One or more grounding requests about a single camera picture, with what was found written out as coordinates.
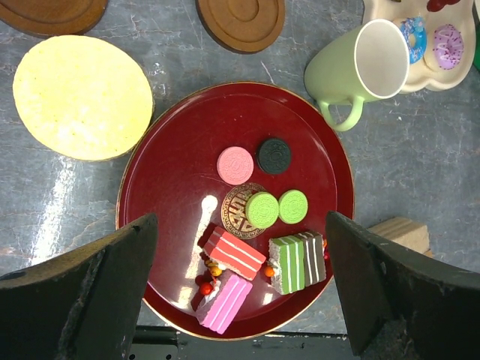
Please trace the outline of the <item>purple sprinkled donut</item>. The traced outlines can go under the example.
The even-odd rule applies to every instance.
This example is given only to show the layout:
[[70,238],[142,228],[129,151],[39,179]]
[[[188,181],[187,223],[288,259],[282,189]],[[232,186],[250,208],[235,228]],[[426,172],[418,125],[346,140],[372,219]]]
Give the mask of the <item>purple sprinkled donut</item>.
[[424,62],[432,71],[450,71],[457,67],[464,54],[461,33],[452,24],[441,25],[427,33]]

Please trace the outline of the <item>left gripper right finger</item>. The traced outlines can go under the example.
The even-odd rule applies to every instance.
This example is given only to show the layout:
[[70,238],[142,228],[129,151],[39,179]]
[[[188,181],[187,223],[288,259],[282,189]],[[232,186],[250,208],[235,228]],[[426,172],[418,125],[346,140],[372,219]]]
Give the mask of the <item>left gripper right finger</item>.
[[479,274],[330,211],[326,238],[349,343],[362,359],[478,359]]

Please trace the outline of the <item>blue white orange donut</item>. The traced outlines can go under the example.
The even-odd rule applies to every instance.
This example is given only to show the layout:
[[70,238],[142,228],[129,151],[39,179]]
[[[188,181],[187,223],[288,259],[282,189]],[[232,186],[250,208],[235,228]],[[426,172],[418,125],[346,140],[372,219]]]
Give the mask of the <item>blue white orange donut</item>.
[[428,36],[425,19],[422,16],[395,19],[393,23],[400,29],[409,50],[409,63],[415,64],[425,54]]

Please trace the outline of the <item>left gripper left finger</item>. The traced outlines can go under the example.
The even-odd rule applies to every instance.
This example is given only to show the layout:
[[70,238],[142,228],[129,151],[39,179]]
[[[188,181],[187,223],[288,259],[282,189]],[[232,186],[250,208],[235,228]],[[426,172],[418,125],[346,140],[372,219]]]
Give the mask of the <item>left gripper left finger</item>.
[[2,359],[127,359],[155,256],[146,214],[103,238],[1,276]]

